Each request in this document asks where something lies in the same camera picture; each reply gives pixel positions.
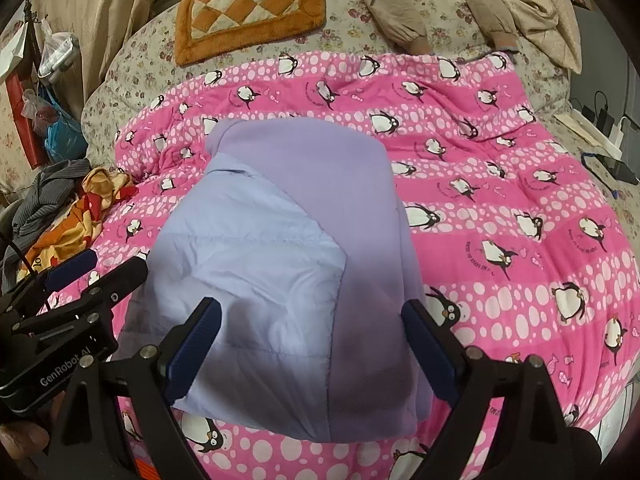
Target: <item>beige curtain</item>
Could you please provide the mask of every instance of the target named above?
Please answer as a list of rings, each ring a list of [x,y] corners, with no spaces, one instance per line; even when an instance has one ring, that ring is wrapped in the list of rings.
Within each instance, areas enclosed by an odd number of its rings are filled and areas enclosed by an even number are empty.
[[[63,75],[56,92],[79,119],[84,102],[103,82],[122,44],[148,21],[153,0],[31,2],[39,17],[49,15],[54,32],[69,31],[78,37],[82,59]]]

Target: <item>plastic bag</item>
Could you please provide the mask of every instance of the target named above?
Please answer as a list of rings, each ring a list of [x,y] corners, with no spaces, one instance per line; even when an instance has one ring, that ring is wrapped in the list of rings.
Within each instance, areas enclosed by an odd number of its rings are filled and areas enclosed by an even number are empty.
[[[78,121],[66,113],[55,100],[49,89],[40,87],[40,96],[46,99],[58,112],[58,120],[47,128],[44,149],[53,162],[74,160],[84,157],[87,149]]]
[[[24,101],[24,106],[20,115],[31,119],[33,121],[33,131],[39,136],[45,137],[47,128],[58,120],[58,111],[42,97],[38,97],[36,92],[30,88],[23,92],[22,100]]]
[[[51,32],[47,20],[42,20],[44,45],[42,47],[42,61],[38,69],[38,76],[53,83],[69,68],[80,54],[78,38],[70,32]]]

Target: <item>white plastic bag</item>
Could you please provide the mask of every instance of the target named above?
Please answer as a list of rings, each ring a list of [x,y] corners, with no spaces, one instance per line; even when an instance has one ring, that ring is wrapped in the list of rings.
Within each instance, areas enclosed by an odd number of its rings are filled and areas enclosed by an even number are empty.
[[[78,38],[70,32],[51,32],[47,20],[40,24],[44,33],[42,61],[38,75],[42,79],[50,79],[55,72],[64,72],[78,57],[80,46]]]

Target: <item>pink blanket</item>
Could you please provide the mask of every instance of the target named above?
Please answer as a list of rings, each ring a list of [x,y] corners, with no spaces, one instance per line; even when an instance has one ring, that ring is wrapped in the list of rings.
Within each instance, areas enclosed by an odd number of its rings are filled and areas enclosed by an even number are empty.
[[[217,119],[287,116],[376,136],[412,226],[432,316],[493,358],[542,356],[567,423],[590,428],[604,416],[639,354],[638,266],[615,213],[537,122],[504,54],[457,65],[310,52],[178,85],[116,134],[118,164],[140,191],[104,223],[97,273],[148,253],[202,176],[204,138]],[[60,303],[77,298],[88,278],[61,292]],[[116,333],[125,311],[126,301],[115,309]],[[447,413],[436,400],[415,434],[361,444],[312,444],[223,421],[206,422],[213,437],[186,434],[214,478],[384,479],[408,452],[433,442]],[[499,413],[496,402],[467,478],[484,463]]]

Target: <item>bolt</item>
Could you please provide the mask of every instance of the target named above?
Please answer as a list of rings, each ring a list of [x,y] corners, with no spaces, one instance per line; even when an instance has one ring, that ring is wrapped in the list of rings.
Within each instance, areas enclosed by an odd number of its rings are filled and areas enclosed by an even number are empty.
[[[529,362],[531,363],[531,366],[533,366],[534,368],[542,368],[542,365],[544,365],[545,363],[542,360],[542,357],[535,354],[529,356]]]
[[[82,368],[88,368],[92,364],[94,364],[94,356],[92,356],[92,355],[83,355],[80,358],[80,366]]]
[[[477,346],[468,346],[465,350],[466,356],[469,359],[473,359],[474,361],[478,361],[478,359],[482,359],[484,353]]]
[[[143,359],[151,359],[158,353],[158,347],[154,345],[146,345],[140,349],[140,357]]]

